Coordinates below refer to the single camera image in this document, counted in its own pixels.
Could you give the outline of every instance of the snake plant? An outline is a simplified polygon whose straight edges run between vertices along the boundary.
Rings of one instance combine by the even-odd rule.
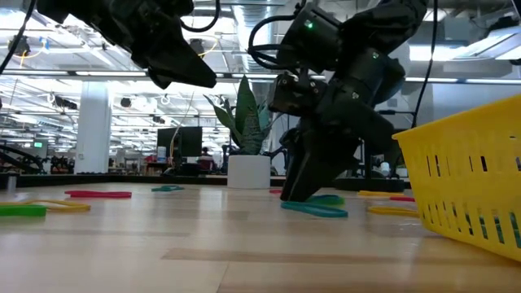
[[[276,119],[270,123],[267,105],[257,105],[246,76],[241,79],[237,91],[235,116],[228,99],[218,97],[221,102],[221,106],[218,106],[210,97],[204,97],[212,104],[221,124],[230,129],[232,140],[240,149],[239,154],[259,155],[262,143],[268,137]]]

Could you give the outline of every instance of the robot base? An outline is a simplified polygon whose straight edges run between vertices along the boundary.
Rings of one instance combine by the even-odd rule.
[[[340,178],[333,181],[333,186],[337,190],[347,191],[403,192],[405,190],[403,180],[388,179]]]

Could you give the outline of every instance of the green led light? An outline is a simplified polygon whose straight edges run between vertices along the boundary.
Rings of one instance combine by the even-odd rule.
[[[313,23],[310,20],[306,20],[304,22],[304,25],[306,26],[306,28],[309,28],[309,29],[313,28]]]

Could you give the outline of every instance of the red plastic strip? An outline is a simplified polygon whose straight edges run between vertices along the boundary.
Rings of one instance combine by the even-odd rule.
[[[128,191],[90,191],[90,190],[69,190],[66,195],[72,198],[83,199],[130,199],[132,192]]]
[[[392,196],[389,199],[395,200],[395,201],[405,201],[405,202],[409,202],[409,203],[416,203],[416,200],[414,200],[414,198],[403,197],[403,196]]]

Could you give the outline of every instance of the person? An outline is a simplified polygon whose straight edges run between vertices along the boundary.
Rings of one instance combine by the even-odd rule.
[[[208,153],[208,148],[203,147],[203,154],[197,160],[197,164],[201,167],[201,170],[210,171],[216,167],[213,157]]]

